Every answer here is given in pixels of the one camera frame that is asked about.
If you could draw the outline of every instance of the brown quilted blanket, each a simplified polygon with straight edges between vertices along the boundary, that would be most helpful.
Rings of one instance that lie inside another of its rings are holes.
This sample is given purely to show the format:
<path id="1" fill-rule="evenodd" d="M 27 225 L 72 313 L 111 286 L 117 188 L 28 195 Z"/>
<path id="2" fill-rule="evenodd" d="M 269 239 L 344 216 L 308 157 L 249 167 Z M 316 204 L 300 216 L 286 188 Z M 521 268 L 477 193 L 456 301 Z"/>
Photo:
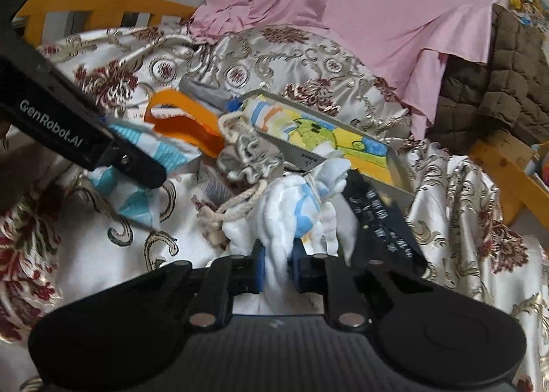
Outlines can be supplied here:
<path id="1" fill-rule="evenodd" d="M 477 138 L 499 128 L 526 144 L 549 140 L 549 67 L 544 35 L 513 13 L 493 6 L 489 62 L 450 56 L 435 124 L 427 137 L 454 154 L 467 154 Z"/>

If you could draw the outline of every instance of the orange wooden rail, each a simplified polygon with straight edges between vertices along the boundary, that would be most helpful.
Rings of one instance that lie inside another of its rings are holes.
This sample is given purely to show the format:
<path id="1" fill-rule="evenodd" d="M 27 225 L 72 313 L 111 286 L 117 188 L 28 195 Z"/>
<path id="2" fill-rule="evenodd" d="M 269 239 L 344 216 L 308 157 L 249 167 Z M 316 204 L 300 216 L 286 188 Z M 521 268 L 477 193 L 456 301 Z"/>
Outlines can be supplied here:
<path id="1" fill-rule="evenodd" d="M 28 0 L 17 13 L 26 17 L 24 39 L 33 46 L 42 43 L 46 14 L 53 12 L 91 12 L 84 31 L 119 27 L 124 13 L 150 14 L 147 25 L 157 25 L 163 16 L 190 18 L 196 8 L 168 0 Z"/>

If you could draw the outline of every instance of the gold floral pattern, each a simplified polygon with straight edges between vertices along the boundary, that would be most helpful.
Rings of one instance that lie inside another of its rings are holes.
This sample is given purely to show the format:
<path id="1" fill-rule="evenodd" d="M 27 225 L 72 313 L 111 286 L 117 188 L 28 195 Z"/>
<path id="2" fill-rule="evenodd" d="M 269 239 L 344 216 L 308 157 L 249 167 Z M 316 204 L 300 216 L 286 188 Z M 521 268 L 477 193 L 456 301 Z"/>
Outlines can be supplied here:
<path id="1" fill-rule="evenodd" d="M 263 28 L 261 34 L 272 44 L 305 44 L 309 40 L 309 35 L 305 31 L 287 25 Z"/>
<path id="2" fill-rule="evenodd" d="M 164 211 L 160 212 L 160 217 L 159 217 L 160 223 L 164 222 L 165 220 L 168 220 L 171 217 L 171 215 L 174 213 L 175 202 L 177 198 L 174 182 L 170 180 L 166 180 L 162 185 L 161 189 L 163 189 L 166 192 L 166 195 L 168 197 L 168 202 L 166 204 L 166 208 L 164 208 Z"/>
<path id="3" fill-rule="evenodd" d="M 44 387 L 44 383 L 39 376 L 29 378 L 21 386 L 19 386 L 19 392 L 38 392 Z"/>
<path id="4" fill-rule="evenodd" d="M 53 64 L 61 64 L 80 53 L 97 50 L 97 44 L 92 40 L 82 40 L 80 35 L 72 35 L 69 36 L 62 45 L 42 45 L 39 46 L 37 50 Z"/>
<path id="5" fill-rule="evenodd" d="M 143 256 L 145 257 L 145 264 L 147 265 L 147 271 L 153 271 L 160 268 L 160 266 L 166 262 L 166 259 L 163 257 L 155 258 L 155 260 L 150 259 L 150 250 L 156 243 L 164 243 L 168 247 L 170 256 L 175 257 L 179 252 L 179 247 L 177 246 L 177 239 L 171 237 L 168 233 L 164 231 L 153 231 L 145 240 L 143 244 Z"/>
<path id="6" fill-rule="evenodd" d="M 436 247 L 444 247 L 447 240 L 438 231 L 431 231 L 423 220 L 418 220 L 417 225 L 408 222 L 417 243 L 420 245 L 433 244 Z"/>
<path id="7" fill-rule="evenodd" d="M 516 320 L 522 312 L 536 315 L 544 344 L 549 344 L 549 319 L 544 315 L 544 310 L 547 310 L 547 303 L 541 293 L 536 293 L 519 304 L 514 304 L 510 315 Z"/>
<path id="8" fill-rule="evenodd" d="M 427 262 L 427 268 L 425 273 L 422 275 L 422 279 L 427 281 L 435 282 L 437 277 L 436 268 L 431 262 Z"/>
<path id="9" fill-rule="evenodd" d="M 160 37 L 163 37 L 164 32 L 159 30 L 158 27 L 147 27 L 144 29 L 139 29 L 137 31 L 133 31 L 131 35 L 137 39 L 142 40 L 143 42 L 149 42 L 151 40 L 159 39 Z"/>
<path id="10" fill-rule="evenodd" d="M 544 356 L 539 355 L 539 364 L 544 392 L 549 392 L 549 352 Z"/>

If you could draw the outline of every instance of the floral bedspread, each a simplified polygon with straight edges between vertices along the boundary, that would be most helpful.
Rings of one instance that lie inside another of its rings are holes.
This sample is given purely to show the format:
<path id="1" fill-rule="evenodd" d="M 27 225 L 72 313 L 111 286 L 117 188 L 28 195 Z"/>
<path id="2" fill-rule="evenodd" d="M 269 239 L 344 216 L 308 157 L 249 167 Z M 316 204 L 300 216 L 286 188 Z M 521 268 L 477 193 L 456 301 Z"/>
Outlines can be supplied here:
<path id="1" fill-rule="evenodd" d="M 515 384 L 549 392 L 549 262 L 533 237 L 501 222 L 499 190 L 463 156 L 402 137 L 406 111 L 391 88 L 336 43 L 287 27 L 265 27 L 197 43 L 186 25 L 117 28 L 39 49 L 92 100 L 141 121 L 149 97 L 183 80 L 212 105 L 259 86 L 387 140 L 416 198 L 405 211 L 433 282 L 513 316 L 528 338 Z M 0 141 L 0 390 L 39 384 L 25 348 L 32 326 L 55 306 L 154 270 L 220 255 L 196 220 L 211 200 L 195 174 L 160 189 L 161 229 L 117 217 L 79 168 L 11 129 Z M 253 301 L 240 312 L 259 313 Z"/>

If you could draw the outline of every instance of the pink fabric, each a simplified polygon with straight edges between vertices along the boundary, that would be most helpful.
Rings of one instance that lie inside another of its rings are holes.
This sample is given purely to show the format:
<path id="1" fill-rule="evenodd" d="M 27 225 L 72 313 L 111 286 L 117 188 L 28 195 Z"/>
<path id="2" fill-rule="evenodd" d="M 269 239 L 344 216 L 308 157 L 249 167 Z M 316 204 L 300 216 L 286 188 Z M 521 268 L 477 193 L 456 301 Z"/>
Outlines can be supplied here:
<path id="1" fill-rule="evenodd" d="M 498 0 L 206 0 L 191 33 L 217 39 L 231 31 L 289 24 L 337 40 L 385 78 L 424 126 L 433 122 L 445 59 L 486 62 L 491 5 Z M 416 122 L 416 136 L 422 135 Z"/>

